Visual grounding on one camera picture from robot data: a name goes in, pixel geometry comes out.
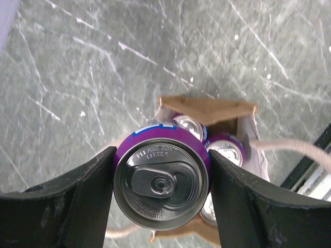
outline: blue label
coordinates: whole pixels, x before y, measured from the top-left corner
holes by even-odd
[[[156,125],[150,125],[144,128],[140,128],[137,131],[133,132],[133,137],[138,136],[139,134],[142,134],[143,132],[152,130],[152,129],[156,129],[156,128],[161,128],[161,129],[172,129],[172,130],[176,130],[177,126],[176,125],[172,125],[170,123],[160,123],[160,124],[156,124]]]

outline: can lid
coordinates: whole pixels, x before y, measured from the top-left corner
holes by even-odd
[[[135,223],[153,230],[177,228],[203,207],[208,178],[194,152],[175,141],[140,144],[119,162],[114,178],[118,205]]]
[[[214,141],[207,146],[207,151],[209,151],[210,149],[216,150],[218,153],[226,157],[235,165],[242,166],[243,164],[242,151],[231,141]]]
[[[187,115],[178,115],[173,118],[178,124],[193,134],[198,140],[203,141],[203,128],[201,124]]]

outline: marble floor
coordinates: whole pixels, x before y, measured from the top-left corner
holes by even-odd
[[[0,191],[84,163],[153,117],[160,94],[245,99],[261,138],[314,142],[331,121],[326,0],[24,0],[0,54]],[[269,152],[281,184],[301,156]],[[129,221],[113,200],[109,225]],[[105,247],[149,244],[148,230]]]

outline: soda can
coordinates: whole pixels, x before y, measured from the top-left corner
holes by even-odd
[[[201,209],[200,216],[209,225],[217,226],[214,205],[212,201],[212,194],[209,193],[203,208]]]
[[[210,191],[204,145],[171,122],[152,122],[128,136],[113,160],[114,195],[122,212],[151,230],[192,220]]]
[[[205,125],[200,124],[197,120],[187,115],[176,115],[173,118],[177,121],[178,125],[185,128],[187,131],[192,133],[200,142],[203,144],[207,141],[208,129]]]
[[[216,150],[221,155],[229,159],[232,163],[242,166],[246,154],[241,142],[233,135],[219,133],[207,140],[205,147],[208,150]]]

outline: cardboard carrier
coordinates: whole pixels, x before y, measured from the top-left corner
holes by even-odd
[[[256,104],[246,101],[232,101],[211,98],[191,98],[182,96],[160,96],[160,107],[155,115],[157,121],[166,121],[176,113],[188,115],[208,127],[208,136],[219,132],[235,135],[242,142],[246,161],[242,168],[269,181],[267,161],[262,151],[249,145],[249,140],[259,140],[255,113]],[[198,214],[184,226],[168,231],[153,231],[150,242],[155,239],[177,238],[197,234],[209,243],[220,246],[217,226],[205,222]]]

